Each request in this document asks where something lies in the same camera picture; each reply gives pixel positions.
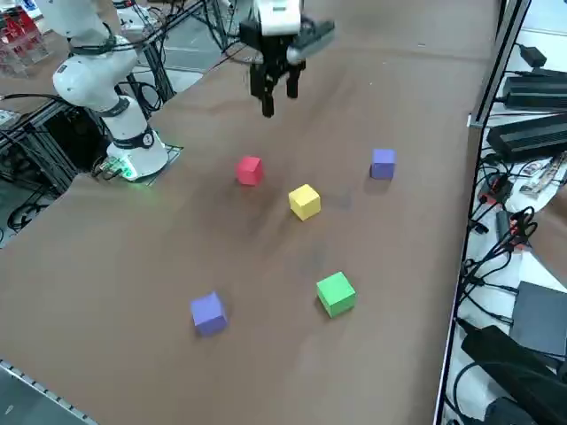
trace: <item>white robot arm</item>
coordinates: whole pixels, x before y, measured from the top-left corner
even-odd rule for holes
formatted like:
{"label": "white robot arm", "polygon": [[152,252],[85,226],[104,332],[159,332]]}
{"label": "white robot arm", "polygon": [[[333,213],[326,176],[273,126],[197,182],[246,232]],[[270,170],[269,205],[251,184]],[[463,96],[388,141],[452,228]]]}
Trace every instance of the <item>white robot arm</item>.
{"label": "white robot arm", "polygon": [[113,137],[108,156],[119,161],[124,178],[134,181],[158,172],[167,163],[165,146],[137,101],[114,91],[136,65],[136,51],[126,38],[112,34],[90,0],[36,2],[53,30],[70,39],[74,54],[53,75],[56,91],[103,120]]}
{"label": "white robot arm", "polygon": [[254,0],[252,17],[240,22],[242,43],[263,56],[262,63],[250,65],[250,90],[268,118],[274,115],[272,92],[278,80],[287,75],[287,96],[297,98],[306,58],[333,40],[335,23],[313,22],[302,15],[302,5],[302,0]]}

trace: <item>yellow cube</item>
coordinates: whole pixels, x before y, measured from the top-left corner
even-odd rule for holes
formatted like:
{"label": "yellow cube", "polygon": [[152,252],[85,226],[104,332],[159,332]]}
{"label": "yellow cube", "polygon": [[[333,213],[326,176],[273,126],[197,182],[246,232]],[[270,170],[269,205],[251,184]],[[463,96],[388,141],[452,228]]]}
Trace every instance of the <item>yellow cube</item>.
{"label": "yellow cube", "polygon": [[321,211],[321,197],[308,184],[304,184],[290,193],[291,210],[301,220],[307,220]]}

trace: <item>green cube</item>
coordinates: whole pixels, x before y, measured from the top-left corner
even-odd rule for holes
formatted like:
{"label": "green cube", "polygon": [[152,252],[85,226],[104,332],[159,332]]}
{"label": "green cube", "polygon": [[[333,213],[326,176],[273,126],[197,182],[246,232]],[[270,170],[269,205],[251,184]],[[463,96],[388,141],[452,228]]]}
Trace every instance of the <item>green cube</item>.
{"label": "green cube", "polygon": [[317,295],[330,317],[338,316],[356,304],[356,291],[343,272],[318,282]]}

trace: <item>purple cube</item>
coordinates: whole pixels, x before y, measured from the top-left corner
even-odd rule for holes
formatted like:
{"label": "purple cube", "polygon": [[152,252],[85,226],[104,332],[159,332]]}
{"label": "purple cube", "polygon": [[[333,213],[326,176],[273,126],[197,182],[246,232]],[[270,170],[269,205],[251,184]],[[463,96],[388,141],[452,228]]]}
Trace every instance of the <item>purple cube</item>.
{"label": "purple cube", "polygon": [[221,299],[216,292],[191,301],[191,313],[198,333],[203,336],[220,332],[229,324]]}
{"label": "purple cube", "polygon": [[378,180],[391,180],[395,167],[396,151],[394,149],[374,149],[370,177]]}

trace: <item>foam block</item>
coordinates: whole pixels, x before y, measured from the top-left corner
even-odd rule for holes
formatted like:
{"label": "foam block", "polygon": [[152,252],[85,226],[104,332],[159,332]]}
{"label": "foam block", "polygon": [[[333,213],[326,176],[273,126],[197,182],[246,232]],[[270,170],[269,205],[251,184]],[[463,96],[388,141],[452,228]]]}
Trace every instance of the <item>foam block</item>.
{"label": "foam block", "polygon": [[330,317],[336,317],[356,304],[356,291],[343,272],[318,282],[317,295]]}
{"label": "foam block", "polygon": [[370,177],[378,180],[391,180],[396,168],[396,151],[393,149],[374,149]]}
{"label": "foam block", "polygon": [[222,331],[229,321],[216,292],[191,301],[191,314],[199,334],[208,336]]}
{"label": "foam block", "polygon": [[321,197],[308,184],[304,184],[290,193],[291,210],[301,220],[307,220],[321,211]]}
{"label": "foam block", "polygon": [[237,178],[240,184],[257,186],[264,177],[262,160],[257,157],[244,157],[237,165]]}

